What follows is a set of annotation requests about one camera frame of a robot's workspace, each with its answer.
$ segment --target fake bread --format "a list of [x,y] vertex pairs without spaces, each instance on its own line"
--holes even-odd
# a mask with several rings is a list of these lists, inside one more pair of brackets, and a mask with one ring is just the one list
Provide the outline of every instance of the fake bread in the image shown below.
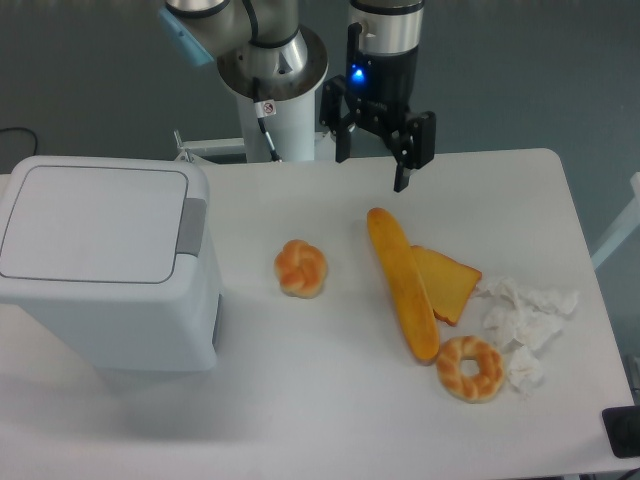
[[369,211],[367,227],[409,348],[418,360],[430,362],[438,354],[440,338],[409,241],[398,221],[382,208]]
[[323,253],[304,240],[287,242],[273,267],[282,291],[300,298],[315,297],[327,275],[327,261]]
[[[471,377],[460,370],[462,360],[473,359],[480,370]],[[449,392],[469,403],[491,400],[504,382],[502,356],[481,338],[455,337],[442,345],[436,361],[438,378]]]
[[436,318],[456,325],[482,272],[424,247],[411,251]]

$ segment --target blue led light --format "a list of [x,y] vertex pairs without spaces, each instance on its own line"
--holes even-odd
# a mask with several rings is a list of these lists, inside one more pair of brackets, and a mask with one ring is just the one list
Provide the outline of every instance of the blue led light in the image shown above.
[[361,83],[364,83],[364,80],[365,80],[364,73],[362,72],[361,68],[356,69],[356,71],[351,74],[351,81],[353,83],[361,84]]

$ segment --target crumpled tissue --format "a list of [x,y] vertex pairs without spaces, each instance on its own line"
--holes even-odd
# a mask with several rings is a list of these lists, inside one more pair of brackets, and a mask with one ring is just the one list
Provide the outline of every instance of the crumpled tissue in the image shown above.
[[507,366],[509,382],[519,391],[529,393],[544,373],[533,352],[539,352],[562,331],[563,317],[573,313],[579,294],[575,290],[566,293],[557,289],[537,290],[518,285],[510,277],[479,282],[475,295],[487,294],[506,299],[510,304],[493,307],[483,326],[492,331],[493,343],[500,351],[517,348]]

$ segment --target knot-shaped bun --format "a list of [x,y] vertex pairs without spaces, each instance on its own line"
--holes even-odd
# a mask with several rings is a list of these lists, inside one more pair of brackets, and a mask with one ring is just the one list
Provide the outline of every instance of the knot-shaped bun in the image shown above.
[[[462,360],[472,359],[480,371],[468,377],[460,371]],[[484,340],[455,337],[440,347],[438,377],[452,395],[470,403],[491,400],[504,382],[502,355]]]
[[304,240],[285,244],[274,262],[282,291],[302,298],[315,297],[327,275],[327,261],[316,247]]

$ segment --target warning label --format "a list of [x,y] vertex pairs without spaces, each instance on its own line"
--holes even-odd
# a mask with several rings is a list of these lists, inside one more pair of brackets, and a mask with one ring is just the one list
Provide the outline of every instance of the warning label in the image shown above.
[[263,100],[262,102],[256,102],[253,104],[256,109],[256,115],[258,118],[270,117],[276,114],[276,102],[275,100]]

